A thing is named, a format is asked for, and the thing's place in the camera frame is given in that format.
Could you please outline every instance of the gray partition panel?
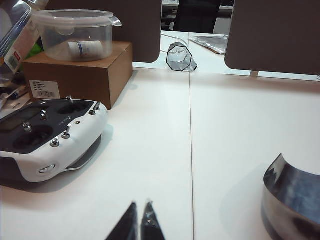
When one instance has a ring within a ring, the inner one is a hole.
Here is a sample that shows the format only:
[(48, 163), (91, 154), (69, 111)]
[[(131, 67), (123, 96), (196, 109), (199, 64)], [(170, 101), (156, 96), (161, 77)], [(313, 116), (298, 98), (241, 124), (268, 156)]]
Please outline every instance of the gray partition panel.
[(229, 68), (320, 75), (320, 0), (237, 0)]

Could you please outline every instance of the shiny metal object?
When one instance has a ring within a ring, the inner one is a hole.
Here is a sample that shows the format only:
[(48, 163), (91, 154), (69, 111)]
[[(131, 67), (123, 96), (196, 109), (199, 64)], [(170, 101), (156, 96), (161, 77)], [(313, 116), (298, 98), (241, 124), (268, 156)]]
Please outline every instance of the shiny metal object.
[(71, 124), (69, 123), (69, 124), (66, 126), (66, 130), (65, 130), (65, 131), (62, 133), (62, 135), (61, 135), (61, 137), (62, 137), (63, 139), (68, 139), (68, 138), (70, 138), (70, 134), (69, 134), (70, 129), (71, 129)]
[(100, 110), (100, 108), (99, 108), (99, 107), (100, 107), (100, 104), (101, 104), (101, 102), (98, 101), (98, 102), (94, 105), (93, 110), (94, 110), (94, 111), (96, 111), (96, 110), (99, 111), (99, 110)]
[(73, 104), (74, 100), (72, 99), (72, 96), (67, 96), (66, 99), (69, 101), (69, 103)]
[(262, 213), (272, 230), (285, 240), (320, 239), (320, 176), (291, 166), (280, 154), (263, 181)]
[(60, 142), (59, 142), (59, 137), (56, 136), (51, 142), (50, 142), (50, 146), (53, 147), (53, 148), (56, 148), (60, 145)]
[(30, 123), (29, 123), (28, 121), (25, 121), (25, 122), (22, 124), (22, 127), (23, 127), (23, 129), (24, 129), (26, 132), (28, 132), (28, 133), (32, 132), (31, 125), (30, 125)]
[(40, 112), (41, 120), (47, 120), (47, 112), (45, 110), (42, 110)]
[(40, 170), (39, 170), (39, 173), (41, 173), (41, 174), (48, 173), (48, 172), (50, 172), (52, 169), (54, 169), (55, 167), (56, 167), (56, 165), (55, 165), (55, 164), (52, 164), (52, 165), (47, 166), (47, 167), (45, 167), (45, 168), (43, 168), (43, 169), (40, 169)]

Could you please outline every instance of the cable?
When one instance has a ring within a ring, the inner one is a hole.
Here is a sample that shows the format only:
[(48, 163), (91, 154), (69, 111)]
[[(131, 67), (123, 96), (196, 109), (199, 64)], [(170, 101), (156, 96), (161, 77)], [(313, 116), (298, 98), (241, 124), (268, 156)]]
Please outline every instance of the cable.
[(183, 39), (181, 39), (181, 38), (178, 38), (178, 37), (175, 37), (175, 36), (165, 35), (165, 34), (162, 34), (162, 33), (161, 33), (161, 35), (162, 35), (162, 36), (166, 36), (166, 37), (168, 37), (168, 38), (180, 40), (181, 42), (183, 42), (183, 43), (186, 45), (186, 47), (189, 47), (189, 46), (188, 46), (188, 43), (186, 43), (186, 42), (185, 42)]
[(180, 40), (181, 42), (183, 42), (183, 43), (186, 45), (186, 47), (189, 47), (188, 43), (186, 43), (186, 42), (185, 42), (183, 39), (181, 39), (181, 38), (178, 38), (178, 37), (175, 37), (175, 36), (165, 35), (165, 34), (162, 34), (162, 33), (161, 33), (161, 35), (162, 35), (162, 36), (166, 36), (166, 37), (168, 37), (168, 38), (172, 38), (172, 39), (178, 39), (178, 40)]

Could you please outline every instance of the black pointed object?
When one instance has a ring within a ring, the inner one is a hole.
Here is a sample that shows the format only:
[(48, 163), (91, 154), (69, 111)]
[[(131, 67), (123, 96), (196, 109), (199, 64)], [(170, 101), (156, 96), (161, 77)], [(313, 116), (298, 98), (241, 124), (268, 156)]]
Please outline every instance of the black pointed object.
[(133, 202), (106, 240), (137, 240), (137, 224), (137, 205)]
[(165, 240), (151, 202), (148, 202), (144, 209), (141, 240)]

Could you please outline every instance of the barcode sticker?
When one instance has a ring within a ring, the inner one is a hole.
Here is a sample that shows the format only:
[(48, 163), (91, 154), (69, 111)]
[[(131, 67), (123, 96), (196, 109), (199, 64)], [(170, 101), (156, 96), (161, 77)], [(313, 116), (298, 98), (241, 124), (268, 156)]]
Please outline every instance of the barcode sticker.
[(13, 73), (17, 72), (21, 61), (21, 56), (14, 47), (12, 47), (4, 57), (4, 62), (8, 65)]
[(48, 98), (54, 98), (55, 93), (53, 91), (37, 91), (38, 96), (43, 98), (43, 97), (48, 97)]
[(36, 99), (59, 99), (59, 87), (55, 81), (30, 80), (32, 95)]

